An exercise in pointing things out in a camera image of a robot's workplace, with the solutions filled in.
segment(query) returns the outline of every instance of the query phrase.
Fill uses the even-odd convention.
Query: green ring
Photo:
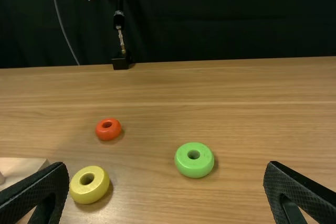
[[[175,165],[184,176],[201,178],[211,172],[215,164],[212,151],[202,143],[186,143],[177,149]]]

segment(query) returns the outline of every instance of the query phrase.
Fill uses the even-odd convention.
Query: wood grain
[[[96,123],[124,133],[101,143]],[[0,70],[0,156],[104,167],[113,191],[68,197],[60,223],[274,223],[271,160],[336,190],[336,57]],[[189,179],[177,148],[202,142],[213,172]]]

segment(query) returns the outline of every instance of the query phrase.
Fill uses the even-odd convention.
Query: yellow ring
[[[77,203],[96,202],[109,189],[108,173],[99,166],[87,166],[79,170],[70,182],[70,196]]]

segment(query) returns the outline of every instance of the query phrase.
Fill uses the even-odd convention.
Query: orange ring
[[[109,141],[121,133],[121,124],[117,119],[105,118],[96,126],[96,135],[100,140]]]

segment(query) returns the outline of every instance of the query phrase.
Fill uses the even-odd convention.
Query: ring hole
[[[192,150],[188,152],[188,158],[190,159],[198,159],[200,155],[201,154],[199,153],[199,151],[196,151],[196,150]]]
[[[91,184],[92,183],[92,181],[94,180],[94,174],[92,174],[92,173],[88,173],[88,174],[85,174],[85,175],[83,175],[81,178],[80,178],[80,183],[82,184],[82,185],[89,185],[89,184]]]
[[[108,128],[108,127],[112,126],[112,123],[111,122],[104,122],[102,126],[103,126],[103,128]]]

